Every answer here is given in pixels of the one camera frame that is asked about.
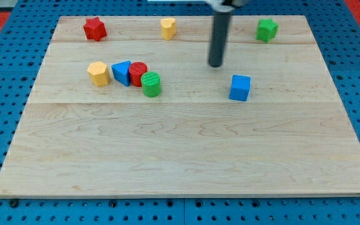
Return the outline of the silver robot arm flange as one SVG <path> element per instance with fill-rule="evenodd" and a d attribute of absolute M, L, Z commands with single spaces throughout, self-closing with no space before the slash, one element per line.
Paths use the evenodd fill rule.
<path fill-rule="evenodd" d="M 220 13 L 230 13 L 234 9 L 247 5 L 250 0 L 204 0 L 211 8 Z"/>

